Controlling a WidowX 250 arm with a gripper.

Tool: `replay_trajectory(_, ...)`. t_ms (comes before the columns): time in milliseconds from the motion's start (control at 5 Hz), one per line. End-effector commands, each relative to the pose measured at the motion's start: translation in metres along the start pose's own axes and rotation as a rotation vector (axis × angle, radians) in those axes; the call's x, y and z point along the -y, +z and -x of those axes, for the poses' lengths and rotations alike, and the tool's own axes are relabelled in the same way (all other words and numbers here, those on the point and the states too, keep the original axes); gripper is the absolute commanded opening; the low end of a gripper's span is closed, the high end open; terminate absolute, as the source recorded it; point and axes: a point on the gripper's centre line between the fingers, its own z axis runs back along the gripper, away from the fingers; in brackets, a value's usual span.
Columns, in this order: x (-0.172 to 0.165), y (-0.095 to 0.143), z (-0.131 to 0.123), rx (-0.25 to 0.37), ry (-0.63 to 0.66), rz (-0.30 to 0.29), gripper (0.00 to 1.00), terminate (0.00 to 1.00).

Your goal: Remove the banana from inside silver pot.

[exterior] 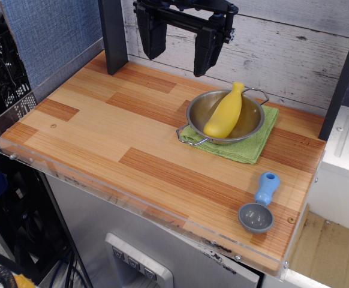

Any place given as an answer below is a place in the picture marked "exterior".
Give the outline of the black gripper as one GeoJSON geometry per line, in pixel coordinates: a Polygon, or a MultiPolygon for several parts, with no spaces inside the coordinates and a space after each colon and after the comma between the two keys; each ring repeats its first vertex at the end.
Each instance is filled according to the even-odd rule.
{"type": "Polygon", "coordinates": [[[197,33],[194,75],[203,76],[216,65],[222,45],[234,38],[233,19],[239,9],[228,1],[134,1],[145,55],[153,60],[166,49],[167,25],[197,33]],[[209,19],[186,10],[207,11],[209,19]]]}

